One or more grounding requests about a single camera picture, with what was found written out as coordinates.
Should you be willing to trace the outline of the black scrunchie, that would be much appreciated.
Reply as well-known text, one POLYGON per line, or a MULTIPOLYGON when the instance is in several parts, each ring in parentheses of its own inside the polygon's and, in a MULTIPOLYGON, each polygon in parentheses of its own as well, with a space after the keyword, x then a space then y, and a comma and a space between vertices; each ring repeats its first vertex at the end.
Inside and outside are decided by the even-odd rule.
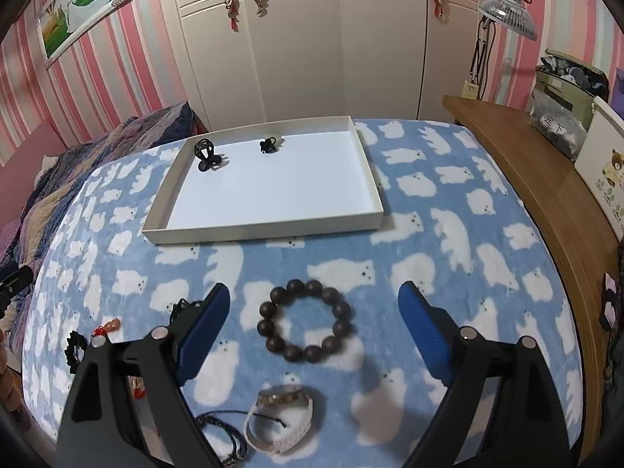
POLYGON ((79 332, 72 331, 67 338, 67 345, 64 349, 64 356, 66 357, 66 363, 70 368, 71 373, 75 373, 82 361, 80 354, 85 353, 88 347, 88 343, 85 337, 79 332))

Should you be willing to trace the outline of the red knot orange charm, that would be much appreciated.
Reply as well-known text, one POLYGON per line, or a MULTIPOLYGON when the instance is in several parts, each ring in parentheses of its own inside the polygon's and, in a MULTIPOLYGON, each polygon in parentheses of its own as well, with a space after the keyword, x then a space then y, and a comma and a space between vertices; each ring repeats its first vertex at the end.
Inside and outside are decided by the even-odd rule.
POLYGON ((114 317, 111 320, 106 321, 104 324, 98 325, 94 328, 91 337, 96 336, 108 336, 110 333, 118 332, 121 328, 121 321, 119 318, 114 317))

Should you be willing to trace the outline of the white strap wrist watch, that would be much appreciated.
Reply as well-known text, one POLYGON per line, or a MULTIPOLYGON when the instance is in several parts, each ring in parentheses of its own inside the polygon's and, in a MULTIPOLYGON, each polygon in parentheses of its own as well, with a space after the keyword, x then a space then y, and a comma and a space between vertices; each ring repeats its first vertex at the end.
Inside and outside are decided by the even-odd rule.
POLYGON ((243 436, 254 450, 267 454, 284 454, 297 447, 312 428, 314 400, 302 385, 273 386, 261 390, 246 415, 243 436), (255 429, 256 418, 268 418, 282 428, 281 436, 270 440, 255 429))

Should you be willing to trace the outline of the large black hair claw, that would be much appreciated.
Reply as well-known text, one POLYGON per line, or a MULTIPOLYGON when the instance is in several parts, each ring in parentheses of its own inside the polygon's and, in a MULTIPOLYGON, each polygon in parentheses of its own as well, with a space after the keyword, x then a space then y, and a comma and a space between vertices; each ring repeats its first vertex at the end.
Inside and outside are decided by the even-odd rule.
POLYGON ((229 160, 215 151, 214 143, 208 138, 198 140, 193 147, 193 154, 198 159, 198 170, 206 172, 208 170, 218 170, 227 165, 229 160))

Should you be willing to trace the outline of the small black hair clip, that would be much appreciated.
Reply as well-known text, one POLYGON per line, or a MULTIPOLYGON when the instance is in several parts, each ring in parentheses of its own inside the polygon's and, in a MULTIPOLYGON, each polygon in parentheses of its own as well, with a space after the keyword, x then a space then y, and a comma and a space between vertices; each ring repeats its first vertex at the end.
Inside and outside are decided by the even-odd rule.
POLYGON ((284 139, 282 137, 271 135, 259 143, 259 148, 263 154, 273 154, 280 149, 283 143, 284 139))

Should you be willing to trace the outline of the striped knitted purple blanket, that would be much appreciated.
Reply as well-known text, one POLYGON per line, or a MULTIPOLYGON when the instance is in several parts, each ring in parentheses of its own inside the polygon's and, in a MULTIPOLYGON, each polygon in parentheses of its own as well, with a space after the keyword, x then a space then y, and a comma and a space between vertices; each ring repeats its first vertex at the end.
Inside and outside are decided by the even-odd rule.
POLYGON ((15 354, 59 351, 71 328, 113 314, 109 298, 138 298, 156 284, 158 252, 141 229, 164 176, 198 118, 181 103, 131 117, 59 155, 1 239, 2 271, 31 267, 32 285, 1 321, 15 354))

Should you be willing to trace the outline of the white bear pattern box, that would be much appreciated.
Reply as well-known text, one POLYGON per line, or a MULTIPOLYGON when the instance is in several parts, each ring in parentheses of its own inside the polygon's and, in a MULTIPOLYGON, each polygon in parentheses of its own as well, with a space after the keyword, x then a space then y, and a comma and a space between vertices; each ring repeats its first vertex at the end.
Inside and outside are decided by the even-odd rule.
POLYGON ((623 238, 623 119, 600 97, 592 101, 593 117, 574 163, 618 240, 623 238))

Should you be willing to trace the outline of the white shallow cardboard tray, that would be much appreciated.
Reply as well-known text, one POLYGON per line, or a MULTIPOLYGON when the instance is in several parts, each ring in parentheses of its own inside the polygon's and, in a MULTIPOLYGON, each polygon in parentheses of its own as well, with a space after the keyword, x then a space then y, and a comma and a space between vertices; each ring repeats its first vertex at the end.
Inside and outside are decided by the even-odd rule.
POLYGON ((189 137, 142 227, 156 245, 286 239, 377 230, 384 206, 348 116, 265 122, 206 134, 229 162, 200 172, 189 137), (282 137, 273 154, 259 143, 282 137))

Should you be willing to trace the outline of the green storage box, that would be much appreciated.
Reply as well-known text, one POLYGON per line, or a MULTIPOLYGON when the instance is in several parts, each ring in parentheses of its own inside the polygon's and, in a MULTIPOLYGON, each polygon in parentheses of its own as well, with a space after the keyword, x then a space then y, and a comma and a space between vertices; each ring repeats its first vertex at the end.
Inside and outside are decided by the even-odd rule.
POLYGON ((535 68, 531 124, 574 162, 593 119, 593 100, 607 101, 609 94, 602 70, 567 53, 546 49, 535 68))

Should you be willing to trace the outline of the clear shade desk lamp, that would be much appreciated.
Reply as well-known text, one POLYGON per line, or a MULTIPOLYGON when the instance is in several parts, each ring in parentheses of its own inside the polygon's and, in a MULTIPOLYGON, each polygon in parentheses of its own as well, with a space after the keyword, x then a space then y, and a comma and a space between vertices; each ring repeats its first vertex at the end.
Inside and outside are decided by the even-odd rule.
POLYGON ((533 0, 484 0, 479 5, 480 19, 477 24, 477 38, 471 61, 468 81, 477 87, 476 97, 481 99, 486 90, 492 46, 496 36, 496 25, 532 41, 537 39, 536 28, 527 6, 533 0))

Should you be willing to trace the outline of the cream ornate wardrobe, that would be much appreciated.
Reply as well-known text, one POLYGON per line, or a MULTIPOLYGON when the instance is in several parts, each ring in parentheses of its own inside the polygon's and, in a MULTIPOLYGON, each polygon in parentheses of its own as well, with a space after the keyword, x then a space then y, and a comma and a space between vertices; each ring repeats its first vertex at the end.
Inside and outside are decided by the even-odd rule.
POLYGON ((348 115, 444 122, 468 77, 483 0, 161 0, 189 104, 220 130, 348 115))

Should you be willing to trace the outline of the framed wedding picture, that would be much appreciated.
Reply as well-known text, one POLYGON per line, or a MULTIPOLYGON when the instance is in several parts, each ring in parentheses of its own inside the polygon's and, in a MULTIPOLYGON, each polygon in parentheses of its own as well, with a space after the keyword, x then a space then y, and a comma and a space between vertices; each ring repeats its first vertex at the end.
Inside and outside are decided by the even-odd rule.
POLYGON ((37 16, 37 35, 44 66, 48 69, 97 22, 129 1, 48 0, 37 16))

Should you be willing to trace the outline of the red tassel door ornament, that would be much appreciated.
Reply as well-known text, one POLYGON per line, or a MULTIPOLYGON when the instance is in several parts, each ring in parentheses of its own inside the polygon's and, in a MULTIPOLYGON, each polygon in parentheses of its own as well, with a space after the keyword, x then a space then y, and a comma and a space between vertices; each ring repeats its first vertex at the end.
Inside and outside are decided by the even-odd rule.
POLYGON ((229 18, 230 29, 234 33, 239 32, 239 0, 224 0, 227 18, 229 18))

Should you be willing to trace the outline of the wall power socket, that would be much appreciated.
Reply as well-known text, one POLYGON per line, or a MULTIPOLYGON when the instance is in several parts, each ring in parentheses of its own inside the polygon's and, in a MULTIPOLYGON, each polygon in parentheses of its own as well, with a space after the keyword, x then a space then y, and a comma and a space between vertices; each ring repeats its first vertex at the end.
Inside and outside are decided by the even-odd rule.
POLYGON ((463 83, 461 96, 467 99, 478 100, 480 98, 480 86, 478 83, 466 80, 463 83))

